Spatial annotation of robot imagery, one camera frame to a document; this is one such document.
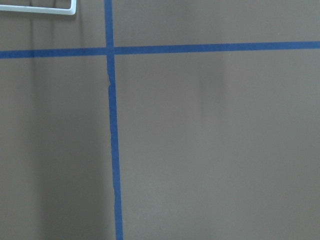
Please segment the brown paper table mat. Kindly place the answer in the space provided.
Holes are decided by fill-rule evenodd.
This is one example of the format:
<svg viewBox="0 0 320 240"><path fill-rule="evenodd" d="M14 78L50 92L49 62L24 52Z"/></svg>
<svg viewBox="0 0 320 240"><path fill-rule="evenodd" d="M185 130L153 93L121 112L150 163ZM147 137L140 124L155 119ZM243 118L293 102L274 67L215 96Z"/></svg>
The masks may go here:
<svg viewBox="0 0 320 240"><path fill-rule="evenodd" d="M0 237L319 239L319 1L1 11Z"/></svg>

